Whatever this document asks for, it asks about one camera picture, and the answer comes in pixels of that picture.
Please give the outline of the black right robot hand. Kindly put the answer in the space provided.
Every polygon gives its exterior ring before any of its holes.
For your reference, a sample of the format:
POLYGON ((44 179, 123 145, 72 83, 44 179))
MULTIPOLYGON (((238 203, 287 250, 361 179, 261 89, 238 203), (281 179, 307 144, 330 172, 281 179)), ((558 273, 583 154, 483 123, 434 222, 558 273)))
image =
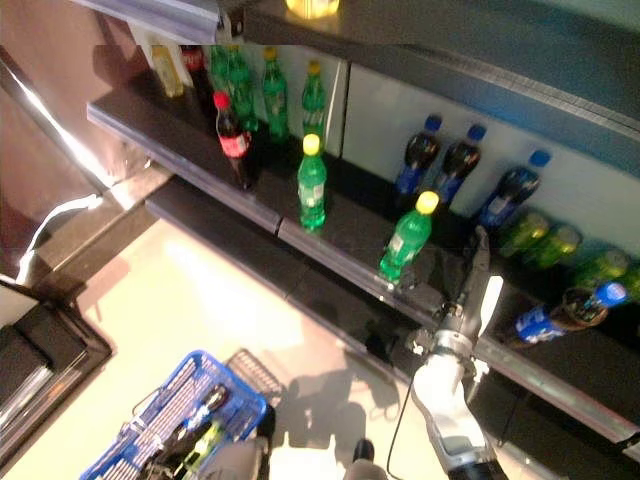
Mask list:
POLYGON ((443 305, 442 326, 458 332, 478 332, 482 325, 481 307, 490 276, 490 242, 486 229, 476 226, 466 277, 454 301, 443 305))

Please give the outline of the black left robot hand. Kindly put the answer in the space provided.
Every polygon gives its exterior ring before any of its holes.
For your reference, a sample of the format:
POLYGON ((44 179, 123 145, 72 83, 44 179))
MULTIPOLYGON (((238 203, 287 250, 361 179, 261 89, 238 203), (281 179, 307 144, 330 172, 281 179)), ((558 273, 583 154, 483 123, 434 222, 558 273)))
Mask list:
POLYGON ((168 439, 164 448, 145 462, 138 479, 183 479, 188 473, 186 459, 196 442, 188 436, 168 439))

